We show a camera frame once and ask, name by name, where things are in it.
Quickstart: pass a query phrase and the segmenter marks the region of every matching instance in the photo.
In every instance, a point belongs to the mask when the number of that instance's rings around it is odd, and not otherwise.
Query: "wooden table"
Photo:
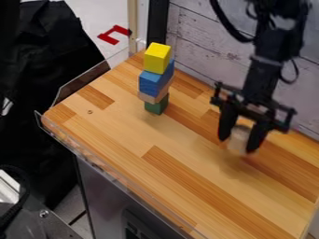
[[[176,70],[156,116],[136,96],[142,70],[140,52],[42,122],[195,238],[303,237],[317,209],[319,145],[275,132],[257,154],[233,156],[216,137],[209,86]]]

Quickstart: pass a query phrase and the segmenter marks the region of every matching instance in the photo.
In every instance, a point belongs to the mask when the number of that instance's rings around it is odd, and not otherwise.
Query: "red tape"
[[[118,25],[114,25],[110,30],[108,30],[106,33],[104,34],[99,34],[98,37],[103,40],[106,41],[112,45],[116,45],[119,41],[116,40],[115,38],[109,36],[110,34],[117,32],[126,36],[130,36],[131,31],[129,29],[125,29],[124,27],[118,26]]]

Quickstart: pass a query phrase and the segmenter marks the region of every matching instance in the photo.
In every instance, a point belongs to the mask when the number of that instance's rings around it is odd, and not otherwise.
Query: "green block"
[[[167,107],[168,103],[169,103],[169,93],[166,94],[166,96],[160,102],[154,105],[146,102],[145,108],[148,112],[161,115],[161,113],[163,113],[163,111]]]

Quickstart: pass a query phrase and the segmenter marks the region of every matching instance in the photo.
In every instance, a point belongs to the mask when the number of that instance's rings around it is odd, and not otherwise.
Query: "stacked blocks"
[[[145,71],[140,75],[138,96],[145,109],[160,115],[169,103],[169,88],[173,82],[174,60],[171,47],[152,43],[145,53]]]

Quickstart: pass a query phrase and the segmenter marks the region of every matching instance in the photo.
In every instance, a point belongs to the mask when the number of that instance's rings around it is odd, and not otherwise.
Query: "blue block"
[[[166,71],[163,75],[151,73],[148,71],[142,72],[140,75],[140,92],[157,97],[161,89],[173,77],[174,60],[171,59]]]

